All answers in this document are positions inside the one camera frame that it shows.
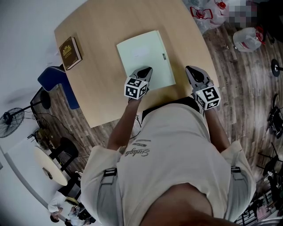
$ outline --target chair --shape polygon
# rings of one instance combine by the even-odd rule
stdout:
[[[68,138],[62,137],[60,140],[60,146],[57,147],[54,150],[51,150],[51,154],[49,155],[49,157],[51,159],[55,159],[61,152],[65,152],[67,153],[70,158],[69,160],[61,167],[61,171],[64,171],[68,165],[70,165],[70,163],[78,157],[78,150],[76,148],[76,146],[74,145],[74,143],[72,141],[70,141]]]
[[[272,147],[273,147],[272,156],[264,155],[264,154],[262,154],[262,152],[259,152],[259,153],[258,153],[259,155],[263,156],[263,159],[262,159],[261,166],[257,165],[257,167],[259,167],[259,168],[261,168],[261,169],[264,170],[264,172],[263,172],[263,176],[264,176],[264,177],[267,176],[268,171],[270,171],[270,172],[274,173],[275,175],[277,175],[278,173],[276,173],[275,170],[274,170],[275,164],[276,164],[277,162],[283,162],[283,161],[279,160],[277,151],[276,151],[276,149],[275,149],[273,143],[271,143],[271,144],[272,144]],[[270,161],[265,165],[265,167],[263,167],[263,163],[264,163],[264,158],[265,158],[265,157],[270,158]]]
[[[67,75],[60,67],[46,68],[37,80],[46,91],[51,91],[56,85],[61,84],[70,109],[74,110],[80,107],[72,91]]]

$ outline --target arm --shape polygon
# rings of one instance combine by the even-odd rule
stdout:
[[[70,213],[73,214],[73,213],[75,212],[75,210],[76,210],[76,208],[75,208],[75,207],[72,207]]]
[[[137,115],[138,106],[142,99],[131,99],[125,112],[114,128],[108,141],[107,148],[118,150],[120,147],[127,146],[134,126],[134,120]]]
[[[207,119],[207,125],[208,125],[211,143],[221,153],[230,146],[228,137],[223,127],[221,126],[221,123],[214,109],[206,110],[205,116]]]
[[[63,211],[63,208],[59,207],[58,210],[59,210],[58,214],[61,214],[61,212]]]

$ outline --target electric fan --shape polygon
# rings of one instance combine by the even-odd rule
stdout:
[[[45,109],[49,109],[51,106],[51,101],[48,93],[43,90],[40,93],[40,101],[32,104],[24,109],[13,108],[2,115],[0,118],[0,138],[7,137],[11,135],[15,130],[21,125],[24,119],[25,110],[36,106],[37,104],[42,104]]]

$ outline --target hand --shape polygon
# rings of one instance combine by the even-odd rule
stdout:
[[[142,101],[142,97],[141,98],[139,98],[138,100],[136,100],[136,99],[133,99],[133,98],[129,98],[129,102],[128,102],[128,105],[129,104],[140,104],[141,103],[141,101]]]
[[[63,208],[59,207],[58,210],[58,214],[60,214],[63,211]]]

